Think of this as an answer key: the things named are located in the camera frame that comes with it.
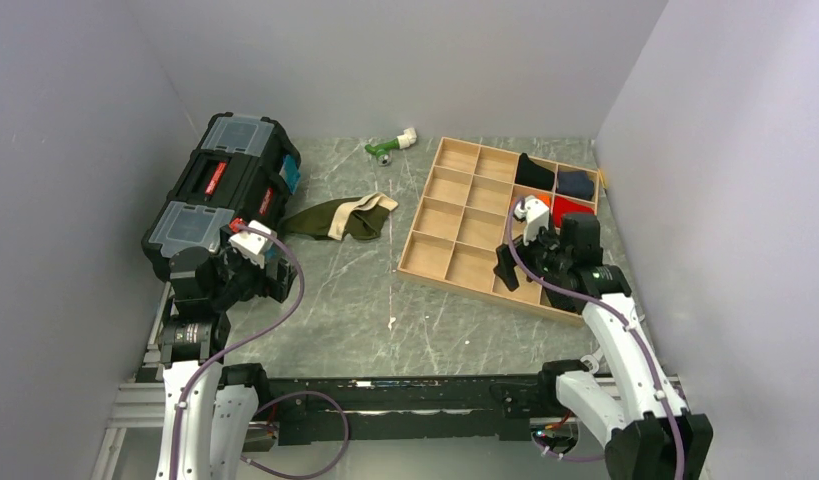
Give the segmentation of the wooden compartment tray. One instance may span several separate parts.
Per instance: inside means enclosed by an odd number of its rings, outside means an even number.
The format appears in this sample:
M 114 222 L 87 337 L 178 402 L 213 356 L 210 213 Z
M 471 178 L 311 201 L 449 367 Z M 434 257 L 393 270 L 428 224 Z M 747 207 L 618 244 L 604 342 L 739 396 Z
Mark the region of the wooden compartment tray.
M 520 287 L 510 292 L 493 268 L 504 241 L 505 221 L 514 195 L 556 195 L 561 170 L 583 170 L 595 182 L 592 203 L 599 204 L 601 177 L 594 168 L 534 158 L 556 173 L 552 191 L 515 183 L 519 153 L 464 140 L 441 139 L 397 267 L 399 275 L 540 317 L 581 327 L 575 313 L 551 305 L 542 287 L 517 272 Z

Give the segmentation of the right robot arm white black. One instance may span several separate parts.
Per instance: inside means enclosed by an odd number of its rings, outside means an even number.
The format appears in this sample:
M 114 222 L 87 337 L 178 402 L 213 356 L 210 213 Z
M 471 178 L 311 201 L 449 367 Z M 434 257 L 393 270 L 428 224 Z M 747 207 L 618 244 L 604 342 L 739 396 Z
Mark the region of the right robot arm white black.
M 539 374 L 542 411 L 570 411 L 600 441 L 613 479 L 698 479 L 713 427 L 691 412 L 658 363 L 621 269 L 603 261 L 601 227 L 593 214 L 563 217 L 516 209 L 508 215 L 495 274 L 514 291 L 517 275 L 539 284 L 552 305 L 579 314 L 610 369 L 616 396 L 580 360 L 555 361 Z

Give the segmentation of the olive green underwear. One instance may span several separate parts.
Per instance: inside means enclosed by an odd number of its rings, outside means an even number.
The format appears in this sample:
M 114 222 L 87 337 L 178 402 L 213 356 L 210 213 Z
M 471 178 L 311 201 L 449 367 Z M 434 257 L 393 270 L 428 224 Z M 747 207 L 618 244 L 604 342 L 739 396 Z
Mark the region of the olive green underwear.
M 357 241 L 375 240 L 398 206 L 396 200 L 382 192 L 333 199 L 285 218 L 280 232 L 314 240 L 342 241 L 347 235 Z

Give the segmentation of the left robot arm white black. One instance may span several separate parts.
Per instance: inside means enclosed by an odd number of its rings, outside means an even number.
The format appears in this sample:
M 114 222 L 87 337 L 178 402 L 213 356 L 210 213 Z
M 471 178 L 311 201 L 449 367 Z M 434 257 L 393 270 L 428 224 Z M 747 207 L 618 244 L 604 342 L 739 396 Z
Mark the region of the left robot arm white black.
M 284 302 L 301 267 L 274 229 L 234 220 L 224 249 L 188 247 L 169 262 L 171 297 L 160 339 L 164 413 L 158 479 L 232 479 L 251 420 L 272 406 L 265 369 L 228 366 L 229 310 L 267 297 Z

